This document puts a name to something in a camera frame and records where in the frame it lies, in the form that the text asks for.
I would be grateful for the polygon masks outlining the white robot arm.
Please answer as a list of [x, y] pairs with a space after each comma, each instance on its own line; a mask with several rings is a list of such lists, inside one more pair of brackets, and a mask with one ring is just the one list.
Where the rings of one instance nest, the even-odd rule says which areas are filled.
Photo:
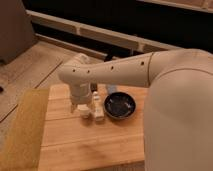
[[59, 78], [73, 104], [91, 101], [91, 83], [146, 87], [146, 171], [213, 171], [213, 54], [200, 49], [151, 52], [91, 64], [78, 54]]

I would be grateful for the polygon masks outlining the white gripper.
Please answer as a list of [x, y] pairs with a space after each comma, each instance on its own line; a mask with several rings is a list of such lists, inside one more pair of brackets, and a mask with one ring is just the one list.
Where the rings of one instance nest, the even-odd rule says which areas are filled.
[[[80, 64], [88, 64], [90, 59], [87, 55], [79, 53], [75, 55], [70, 61], [69, 64], [76, 67]], [[70, 88], [70, 98], [71, 98], [71, 111], [78, 111], [77, 106], [80, 104], [86, 104], [89, 107], [91, 102], [91, 91], [90, 85], [85, 84], [71, 84]]]

